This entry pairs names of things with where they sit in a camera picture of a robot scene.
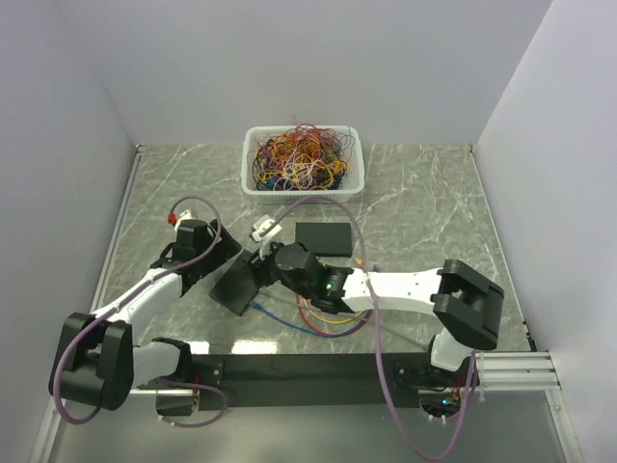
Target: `red object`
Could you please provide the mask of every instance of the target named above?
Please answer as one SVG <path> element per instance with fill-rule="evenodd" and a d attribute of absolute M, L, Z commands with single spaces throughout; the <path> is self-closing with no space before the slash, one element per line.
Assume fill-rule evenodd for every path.
<path fill-rule="evenodd" d="M 296 303 L 298 304 L 298 313 L 300 314 L 300 318 L 302 318 L 302 321 L 305 322 L 305 325 L 307 325 L 312 331 L 314 331 L 315 333 L 319 333 L 320 335 L 325 335 L 325 336 L 335 335 L 335 333 L 326 333 L 325 331 L 321 331 L 321 330 L 315 328 L 309 322 L 309 320 L 307 319 L 307 316 L 305 315 L 305 312 L 302 310 L 302 307 L 300 307 L 300 296 L 298 294 L 296 294 Z M 358 330 L 360 330 L 362 328 L 362 326 L 364 326 L 365 324 L 366 324 L 366 322 L 358 325 L 356 328 L 354 328 L 352 331 L 350 331 L 346 336 L 353 335 Z"/>

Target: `purple cable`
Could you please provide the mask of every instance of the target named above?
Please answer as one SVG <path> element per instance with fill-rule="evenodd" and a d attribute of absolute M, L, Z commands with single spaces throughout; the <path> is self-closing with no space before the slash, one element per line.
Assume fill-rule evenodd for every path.
<path fill-rule="evenodd" d="M 356 221 L 356 218 L 354 217 L 354 214 L 351 212 L 351 210 L 349 210 L 349 208 L 347 208 L 345 204 L 333 198 L 328 198 L 328 197 L 320 197 L 318 199 L 303 198 L 302 200 L 296 201 L 294 204 L 292 204 L 286 210 L 284 210 L 281 213 L 281 215 L 279 215 L 275 219 L 274 223 L 267 230 L 261 233 L 261 236 L 267 234 L 271 229 L 273 229 L 276 225 L 278 225 L 282 219 L 284 219 L 293 209 L 295 209 L 300 204 L 306 204 L 306 203 L 314 204 L 315 202 L 318 202 L 319 200 L 327 201 L 329 203 L 337 205 L 345 213 L 345 215 L 349 217 L 349 220 L 351 221 L 351 224 L 354 228 L 354 233 L 356 234 L 356 237 L 358 239 L 358 244 L 360 247 L 360 257 L 362 259 L 361 269 L 365 274 L 368 275 L 368 268 L 366 267 L 366 262 L 367 262 L 366 249 L 364 248 L 364 238 L 362 236 L 362 231 L 360 230 L 360 226 L 358 225 L 358 222 Z M 447 447 L 438 455 L 429 455 L 428 453 L 424 452 L 407 432 L 407 429 L 405 428 L 405 424 L 403 423 L 400 416 L 398 415 L 398 412 L 396 411 L 396 407 L 394 406 L 394 401 L 392 400 L 392 396 L 390 395 L 390 392 L 388 389 L 388 383 L 386 381 L 386 374 L 384 372 L 384 360 L 382 358 L 382 337 L 381 337 L 381 329 L 380 329 L 381 310 L 379 308 L 379 299 L 377 297 L 377 294 L 375 293 L 375 289 L 373 289 L 373 285 L 371 284 L 370 279 L 368 278 L 366 279 L 366 287 L 368 287 L 368 291 L 370 292 L 370 297 L 373 302 L 373 309 L 375 313 L 374 315 L 375 361 L 377 363 L 377 375 L 379 376 L 379 382 L 381 384 L 382 391 L 384 393 L 384 398 L 386 399 L 386 404 L 388 405 L 389 413 L 392 416 L 392 419 L 394 423 L 396 424 L 396 427 L 398 428 L 398 431 L 400 432 L 401 436 L 403 436 L 403 439 L 405 439 L 405 442 L 407 442 L 409 447 L 415 453 L 417 453 L 419 456 L 421 456 L 422 458 L 428 461 L 440 461 L 446 458 L 454 449 L 454 445 L 456 444 L 456 441 L 459 437 L 459 432 L 461 431 L 461 426 L 463 425 L 463 420 L 465 418 L 465 412 L 467 410 L 467 406 L 468 406 L 469 398 L 471 394 L 465 394 L 465 398 L 463 399 L 463 402 L 461 403 L 461 408 L 458 414 L 459 419 L 456 422 L 454 433 L 452 434 L 452 438 L 449 444 L 447 445 Z M 471 377 L 473 376 L 474 372 L 475 372 L 475 352 L 471 352 L 471 359 L 469 361 L 469 370 L 467 373 L 467 380 L 465 384 L 466 392 L 469 391 Z"/>
<path fill-rule="evenodd" d="M 71 416 L 68 413 L 67 409 L 65 408 L 64 404 L 62 403 L 62 396 L 60 395 L 60 383 L 62 381 L 62 371 L 64 371 L 65 366 L 67 365 L 68 357 L 69 357 L 70 353 L 73 350 L 75 350 L 75 347 L 77 347 L 77 344 L 83 338 L 85 338 L 96 326 L 98 326 L 104 320 L 106 320 L 107 318 L 112 316 L 114 313 L 119 312 L 120 309 L 122 309 L 124 306 L 126 306 L 126 304 L 130 303 L 133 299 L 135 299 L 139 294 L 142 293 L 142 291 L 144 289 L 146 289 L 152 283 L 160 280 L 163 277 L 166 277 L 166 276 L 170 275 L 171 273 L 176 272 L 177 270 L 181 270 L 182 268 L 188 267 L 189 265 L 193 265 L 194 263 L 200 261 L 201 259 L 205 258 L 208 254 L 210 254 L 210 252 L 212 251 L 214 246 L 216 246 L 216 243 L 218 242 L 219 237 L 221 236 L 221 229 L 222 229 L 221 228 L 221 214 L 219 214 L 219 211 L 216 209 L 214 204 L 211 203 L 209 200 L 207 200 L 206 198 L 202 198 L 201 196 L 195 196 L 195 195 L 184 196 L 184 197 L 180 198 L 179 200 L 177 200 L 172 205 L 170 213 L 173 214 L 174 211 L 175 211 L 175 208 L 178 207 L 178 205 L 180 203 L 183 203 L 186 200 L 201 201 L 202 203 L 205 203 L 208 207 L 210 207 L 210 209 L 212 209 L 212 212 L 214 213 L 214 216 L 217 219 L 216 232 L 214 233 L 214 239 L 212 240 L 212 243 L 210 243 L 210 246 L 208 246 L 208 248 L 205 251 L 203 251 L 200 255 L 198 255 L 197 257 L 192 258 L 190 260 L 187 260 L 186 262 L 182 262 L 180 265 L 177 265 L 175 267 L 169 268 L 166 271 L 161 272 L 161 273 L 155 275 L 154 278 L 152 278 L 152 280 L 147 280 L 147 281 L 141 283 L 140 285 L 138 285 L 135 289 L 133 289 L 131 292 L 129 292 L 123 299 L 121 299 L 119 301 L 119 303 L 117 304 L 117 306 L 112 307 L 109 311 L 107 311 L 107 312 L 103 313 L 101 316 L 97 317 L 86 328 L 84 328 L 82 331 L 80 331 L 77 334 L 77 336 L 75 336 L 75 338 L 68 344 L 67 348 L 65 349 L 65 351 L 62 354 L 62 356 L 60 357 L 60 360 L 58 361 L 58 365 L 56 366 L 56 372 L 54 374 L 54 382 L 53 382 L 53 388 L 52 388 L 53 389 L 54 403 L 56 404 L 56 409 L 58 410 L 58 413 L 60 414 L 60 416 L 65 421 L 70 422 L 71 424 L 83 424 L 85 422 L 89 422 L 100 411 L 100 407 L 96 407 L 91 412 L 91 414 L 88 415 L 87 417 L 84 417 L 84 418 L 74 418 L 73 416 Z M 215 389 L 215 388 L 209 388 L 209 387 L 206 387 L 206 386 L 203 386 L 203 385 L 196 385 L 196 387 L 199 387 L 199 389 L 207 389 L 208 391 L 212 391 L 212 390 Z M 216 394 L 220 393 L 220 395 L 225 396 L 225 394 L 222 391 L 219 391 L 218 389 L 216 391 L 213 391 L 213 392 L 215 392 Z M 226 397 L 225 397 L 223 403 L 224 403 L 224 407 L 227 408 L 227 398 Z M 221 411 L 221 413 L 219 413 L 217 416 L 215 416 L 212 420 L 209 420 L 208 424 L 218 420 L 223 415 L 223 412 L 225 412 L 225 408 Z"/>
<path fill-rule="evenodd" d="M 210 391 L 211 393 L 218 394 L 221 397 L 221 399 L 223 400 L 223 405 L 221 406 L 221 410 L 219 410 L 219 413 L 217 413 L 211 419 L 206 420 L 205 422 L 175 422 L 174 420 L 172 420 L 170 418 L 167 418 L 167 417 L 162 417 L 161 418 L 161 420 L 163 420 L 164 422 L 168 422 L 172 426 L 175 426 L 175 427 L 189 427 L 189 428 L 208 426 L 209 424 L 212 424 L 215 421 L 217 421 L 219 418 L 221 418 L 223 416 L 223 414 L 225 413 L 225 411 L 228 409 L 228 397 L 220 389 L 216 389 L 216 388 L 213 388 L 211 386 L 206 386 L 205 384 L 181 383 L 181 382 L 178 382 L 178 381 L 171 381 L 171 380 L 165 379 L 165 378 L 159 378 L 159 381 L 162 381 L 163 383 L 169 384 L 171 386 L 178 386 L 180 388 L 202 389 L 204 391 Z"/>

